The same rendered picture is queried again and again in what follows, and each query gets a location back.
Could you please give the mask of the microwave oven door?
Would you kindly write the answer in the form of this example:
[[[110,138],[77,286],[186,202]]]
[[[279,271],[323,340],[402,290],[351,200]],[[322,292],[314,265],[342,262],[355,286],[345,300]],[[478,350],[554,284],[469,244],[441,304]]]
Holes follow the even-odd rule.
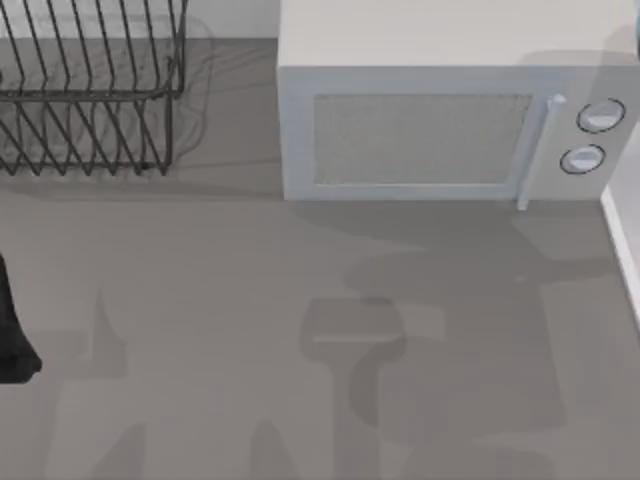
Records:
[[[523,65],[284,65],[289,200],[516,198],[554,84]]]

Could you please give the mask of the pale microwave oven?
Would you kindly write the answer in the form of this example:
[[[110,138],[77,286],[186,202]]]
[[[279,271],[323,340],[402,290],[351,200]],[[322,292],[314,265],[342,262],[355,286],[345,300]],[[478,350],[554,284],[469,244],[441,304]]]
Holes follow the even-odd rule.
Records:
[[[534,183],[535,201],[595,201],[640,120],[638,0],[282,0],[277,75],[284,65],[533,67],[567,103]],[[608,98],[626,107],[612,130],[590,134],[577,115]],[[598,145],[604,163],[585,175],[563,154]]]

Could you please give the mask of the small microwave knob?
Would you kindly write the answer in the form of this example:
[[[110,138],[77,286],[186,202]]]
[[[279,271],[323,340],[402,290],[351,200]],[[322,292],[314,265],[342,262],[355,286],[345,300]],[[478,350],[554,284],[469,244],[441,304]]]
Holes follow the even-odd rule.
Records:
[[[560,159],[561,169],[569,175],[585,175],[597,170],[606,158],[598,145],[590,144],[566,151]]]

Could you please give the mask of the large microwave knob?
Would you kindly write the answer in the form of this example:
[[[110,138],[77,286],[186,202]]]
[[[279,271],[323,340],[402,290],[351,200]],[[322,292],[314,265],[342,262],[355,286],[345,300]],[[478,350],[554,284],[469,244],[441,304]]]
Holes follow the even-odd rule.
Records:
[[[599,134],[615,128],[626,116],[626,107],[618,99],[608,98],[585,105],[577,115],[577,126],[584,132]]]

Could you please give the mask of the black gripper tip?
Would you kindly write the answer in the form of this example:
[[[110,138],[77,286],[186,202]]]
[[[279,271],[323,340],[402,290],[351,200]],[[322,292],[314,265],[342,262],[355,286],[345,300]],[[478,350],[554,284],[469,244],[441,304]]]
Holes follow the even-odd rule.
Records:
[[[18,320],[4,257],[0,254],[0,385],[26,384],[43,362]]]

